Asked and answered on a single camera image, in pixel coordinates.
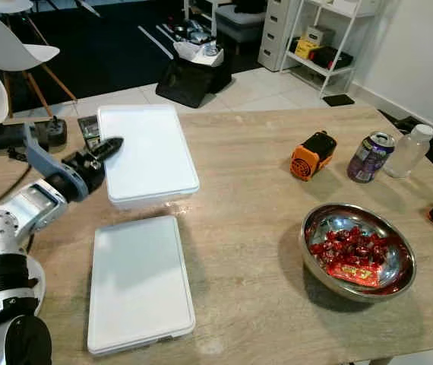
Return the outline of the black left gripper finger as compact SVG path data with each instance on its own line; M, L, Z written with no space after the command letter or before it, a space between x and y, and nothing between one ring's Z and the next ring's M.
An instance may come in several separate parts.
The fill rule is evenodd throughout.
M123 143L123 137L105 138L92 147L92 156L99 161L108 160L122 149Z

